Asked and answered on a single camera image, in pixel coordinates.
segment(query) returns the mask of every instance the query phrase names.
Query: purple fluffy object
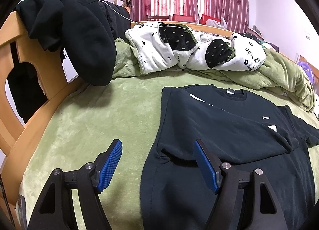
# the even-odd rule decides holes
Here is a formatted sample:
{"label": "purple fluffy object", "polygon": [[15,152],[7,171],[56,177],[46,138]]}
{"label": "purple fluffy object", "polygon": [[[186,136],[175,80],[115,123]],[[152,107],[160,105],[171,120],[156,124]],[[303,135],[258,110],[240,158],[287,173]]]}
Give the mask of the purple fluffy object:
{"label": "purple fluffy object", "polygon": [[303,61],[299,61],[298,65],[302,67],[302,69],[305,71],[306,75],[308,76],[311,84],[314,84],[315,79],[314,79],[314,74],[312,73],[312,69],[309,66],[308,63],[303,62]]}

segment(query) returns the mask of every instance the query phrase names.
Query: white cable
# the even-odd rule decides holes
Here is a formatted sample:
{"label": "white cable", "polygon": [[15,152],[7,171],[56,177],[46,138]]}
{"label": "white cable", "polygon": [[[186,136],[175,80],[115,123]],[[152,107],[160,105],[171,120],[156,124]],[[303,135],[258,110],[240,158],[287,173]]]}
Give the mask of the white cable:
{"label": "white cable", "polygon": [[[125,19],[127,19],[127,20],[129,20],[129,21],[131,21],[131,22],[134,22],[134,23],[137,23],[137,24],[141,24],[141,25],[145,25],[145,26],[148,26],[148,27],[151,27],[151,28],[159,28],[159,27],[154,27],[154,26],[151,26],[151,25],[147,25],[147,24],[145,24],[145,23],[138,23],[138,22],[136,22],[136,21],[133,21],[133,20],[131,20],[131,19],[129,19],[129,18],[126,18],[125,16],[123,16],[122,14],[120,14],[120,13],[118,13],[116,10],[114,10],[106,1],[104,1],[104,0],[99,0],[99,1],[101,1],[101,2],[103,2],[103,3],[106,3],[114,12],[116,12],[118,15],[120,15],[120,16],[122,16],[123,18],[125,18]],[[175,28],[181,28],[181,27],[177,27],[177,26],[166,26],[166,25],[163,25],[163,26],[160,26],[160,27],[175,27]],[[198,32],[202,32],[202,31],[200,31],[200,30],[194,30],[194,29],[189,29],[189,28],[183,28],[183,29],[186,29],[186,30],[189,30],[189,31],[198,31]]]}

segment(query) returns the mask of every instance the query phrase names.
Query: white blanket with black strawberry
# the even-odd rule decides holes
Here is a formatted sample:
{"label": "white blanket with black strawberry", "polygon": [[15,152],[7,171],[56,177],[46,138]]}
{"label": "white blanket with black strawberry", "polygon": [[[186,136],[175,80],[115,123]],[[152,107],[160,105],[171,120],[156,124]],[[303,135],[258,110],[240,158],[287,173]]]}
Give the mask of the white blanket with black strawberry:
{"label": "white blanket with black strawberry", "polygon": [[142,74],[178,65],[191,70],[253,71],[266,59],[252,34],[234,33],[230,39],[194,31],[180,24],[148,22],[125,32]]}

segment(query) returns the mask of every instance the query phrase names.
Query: metal screw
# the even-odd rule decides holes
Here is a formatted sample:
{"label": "metal screw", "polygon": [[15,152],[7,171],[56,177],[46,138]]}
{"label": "metal screw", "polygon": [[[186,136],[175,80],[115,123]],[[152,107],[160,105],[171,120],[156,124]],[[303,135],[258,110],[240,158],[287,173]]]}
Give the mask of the metal screw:
{"label": "metal screw", "polygon": [[85,164],[85,169],[92,169],[94,166],[94,163],[87,163]]}
{"label": "metal screw", "polygon": [[262,175],[262,174],[263,174],[263,170],[257,168],[257,169],[255,170],[255,173],[258,174],[258,175]]}
{"label": "metal screw", "polygon": [[222,163],[221,166],[225,169],[229,169],[231,167],[230,163]]}
{"label": "metal screw", "polygon": [[57,169],[54,169],[53,174],[58,175],[60,172],[61,172],[61,169],[57,168]]}

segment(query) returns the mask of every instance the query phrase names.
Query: blue gripper pad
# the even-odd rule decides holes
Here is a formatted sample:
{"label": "blue gripper pad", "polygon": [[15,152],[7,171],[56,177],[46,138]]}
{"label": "blue gripper pad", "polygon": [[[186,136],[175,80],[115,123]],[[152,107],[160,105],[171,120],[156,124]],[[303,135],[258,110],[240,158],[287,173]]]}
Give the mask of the blue gripper pad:
{"label": "blue gripper pad", "polygon": [[97,176],[99,177],[97,179],[98,184],[96,186],[96,190],[98,193],[101,193],[110,185],[114,171],[121,158],[122,149],[122,142],[118,139],[115,139],[106,151],[106,154],[109,155],[105,163],[102,164],[102,167],[99,170],[99,174],[97,174]]}
{"label": "blue gripper pad", "polygon": [[193,143],[193,155],[207,187],[216,194],[219,189],[216,181],[216,172],[197,141]]}

